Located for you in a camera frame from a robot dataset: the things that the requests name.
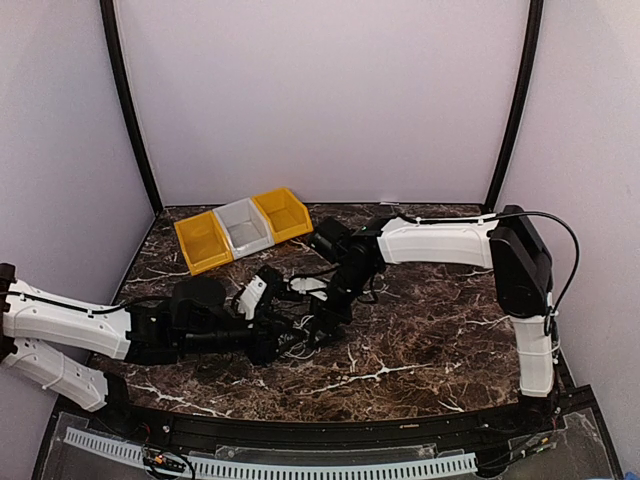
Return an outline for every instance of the yellow plastic tray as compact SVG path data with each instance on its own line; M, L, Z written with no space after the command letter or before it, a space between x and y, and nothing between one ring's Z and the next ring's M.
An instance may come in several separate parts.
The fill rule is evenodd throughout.
M227 238L212 211L175 223L191 275L233 261Z
M288 188L251 197L269 222L276 243L313 231L309 211Z

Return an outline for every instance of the marble table surface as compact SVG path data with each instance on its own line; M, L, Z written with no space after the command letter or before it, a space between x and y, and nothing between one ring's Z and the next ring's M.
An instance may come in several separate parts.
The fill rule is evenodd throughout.
M189 277L173 222L210 206L167 208L135 260L118 301L168 295ZM309 205L314 224L335 216L357 228L398 211L475 215L464 205ZM328 264L298 238L204 275L228 298L263 264L288 277ZM144 367L94 355L91 366L127 380L133 403L198 415L271 421L369 421L441 415L517 400L518 356L496 303L493 274L451 264L390 265L374 284L376 305L354 304L346 337L320 351L295 351L269 367L238 354L188 356ZM301 318L305 306L288 310Z

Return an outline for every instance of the black metal rail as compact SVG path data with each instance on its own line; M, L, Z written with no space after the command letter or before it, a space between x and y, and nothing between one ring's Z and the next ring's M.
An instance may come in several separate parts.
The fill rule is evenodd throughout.
M118 35L118 23L116 20L113 0L100 0L100 10L102 12L104 34L107 40L107 49L109 50L113 79L116 83L116 89L118 90L118 98L120 99L122 116L124 117L124 122L127 126L129 140L131 141L131 147L133 148L133 154L136 158L138 169L140 170L140 176L142 177L144 188L147 191L151 207L157 215L162 212L164 207L162 206L158 186L153 178L151 164L149 163L149 157L147 156L147 151L144 147L142 133L140 132L140 125L138 124L138 117L133 105L133 98L129 88L129 81L127 79L127 71L124 65L124 57L122 56L122 46Z
M498 154L496 168L493 171L489 191L487 192L487 197L483 205L483 211L485 213L492 212L496 208L498 197L500 196L500 191L502 190L502 185L507 175L507 169L509 168L509 162L513 154L513 147L518 137L520 120L522 119L522 112L524 111L524 105L527 100L531 72L533 71L533 61L538 46L543 4L544 0L531 0L529 5L529 18L524 36L524 47L522 48L518 80L516 81L516 89L513 94L509 119L507 120L507 127L502 139L502 146Z

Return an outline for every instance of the white wall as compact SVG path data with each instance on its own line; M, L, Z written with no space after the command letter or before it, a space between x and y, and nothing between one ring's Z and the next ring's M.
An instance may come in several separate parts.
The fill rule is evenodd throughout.
M0 262L109 302L152 221L97 1L0 2ZM0 478L31 477L55 397L0 371Z
M591 383L623 468L640 470L640 9L634 0L545 5L528 104L501 203L555 212L584 260L561 307L563 350ZM558 282L572 262L541 225Z
M482 202L528 4L118 2L163 201Z

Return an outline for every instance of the wire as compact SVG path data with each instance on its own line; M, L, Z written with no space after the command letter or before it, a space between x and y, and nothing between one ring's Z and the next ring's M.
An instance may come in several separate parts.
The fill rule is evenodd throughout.
M365 305L375 305L376 303L378 303L380 299L378 298L378 294L373 288L374 279L375 279L375 274L371 275L371 278L369 278L369 293L371 295L371 299L363 300L362 298L358 297L358 302L363 303Z
M580 264L580 242L578 241L578 236L573 231L573 229L569 226L567 222L562 220L560 217L557 217L551 213L547 212L539 212L539 211L525 211L525 212L514 212L514 213L498 213L494 217L476 217L476 218L413 218L409 217L405 214L398 214L400 218L403 220L414 223L417 225L435 225L438 223L477 223L480 219L485 221L495 221L495 220L505 220L509 218L518 218L518 217L542 217L553 220L556 223L559 223L564 229L571 235L571 239L573 240L573 246L575 248L575 259L573 262L573 267L571 269L571 273L567 278L564 287L560 291L560 295L558 295L558 299L555 301L553 307L549 309L546 316L545 322L545 334L550 335L553 329L553 325L555 324L555 315L558 312L558 308L560 307L560 303L564 299L567 291L571 287L573 280L578 271L578 266Z
M338 268L340 268L340 265L335 265L326 270L320 270L319 272L314 273L296 273L288 280L287 283L291 284L291 282L296 278L321 277L322 275L326 275L327 273L335 272Z
M147 448L147 445L149 445L149 444L145 443L143 448ZM171 450L166 450L166 449L160 449L159 452L157 454L155 454L155 455L156 456L161 456L161 455L165 455L167 453L175 456L178 459L180 459L180 461L182 461L185 464L185 466L189 468L189 472L191 473L191 480L196 480L196 469L193 466L193 464L187 459L186 456L182 455L181 453L173 452ZM173 475L172 476L172 475L167 475L167 474L158 472L158 470L157 470L158 467L156 467L153 463L150 463L148 465L148 467L152 472L151 475L154 478L161 479L161 480L173 480L173 479L176 479L176 478L180 478L182 476L182 473L183 473L183 472L176 472L177 475Z
M499 462L500 460L502 460L503 458L507 458L510 457L512 453L521 450L522 447L524 447L525 445L527 445L527 443L529 443L531 440L533 440L541 431L542 428L544 427L544 420L542 422L540 422L540 426L536 429L536 431L534 433L532 433L530 436L528 436L525 440L523 440L522 442L520 442L517 446L513 447L512 449L510 449L507 453L503 453L502 455L494 458L493 460L490 460L488 462L482 463L480 465L478 465L478 468L497 468L497 467L492 467L491 465L493 465L496 462Z
M33 300L36 302L42 302L42 303L46 303L48 305L54 305L56 307L61 307L61 308L66 308L67 310L74 310L76 312L82 312L82 313L87 313L89 315L94 315L94 314L99 314L99 315L107 315L109 313L113 313L113 312L117 312L118 310L122 310L124 308L129 308L132 307L134 305L138 305L139 303L145 303L145 302L157 302L157 301L164 301L164 300L169 300L170 297L167 297L166 295L149 295L146 297L139 297L139 298L135 298L129 302L125 302L122 303L120 305L116 305L115 307L111 307L111 308L106 308L106 309L97 309L97 310L92 310L86 307L79 307L78 305L71 305L69 303L64 303L64 302L59 302L57 300L52 300L50 298L45 298L45 297L38 297L37 295L31 295L30 293L24 293L24 292L16 292L16 291L8 291L8 292L2 292L0 293L0 296L2 295L12 295L15 297L24 297L27 298L29 300Z
M562 290L560 291L560 295L558 295L558 299L555 301L553 308L548 314L549 317L553 317L557 313L558 307L560 307L560 303L562 302L562 299L564 298L567 291L569 290L569 287L571 287L571 284L573 283L573 279L575 278L576 273L578 271L578 266L580 264L580 242L578 241L578 236L576 235L576 233L573 231L573 229L569 226L567 222L565 222L559 217L556 217L551 213L538 212L538 211L516 212L516 213L507 213L507 214L499 213L496 218L498 220L502 220L502 219L508 219L508 218L517 218L517 217L543 217L543 218L548 218L550 220L553 220L554 222L562 225L564 229L567 232L569 232L569 235L571 235L571 239L573 240L573 246L575 247L575 259L573 261L573 268L571 269L571 273L569 274L569 278L567 278L567 281L564 284L564 287L562 287Z
M134 298L130 302L122 303L122 304L117 305L117 306L115 306L113 308L108 308L106 310L93 310L92 312L93 313L99 313L101 315L106 315L107 313L117 312L118 310L122 310L124 308L133 307L134 305L138 305L140 303L162 302L162 301L170 300L170 299L171 299L171 297L168 297L166 295L149 295L147 297Z

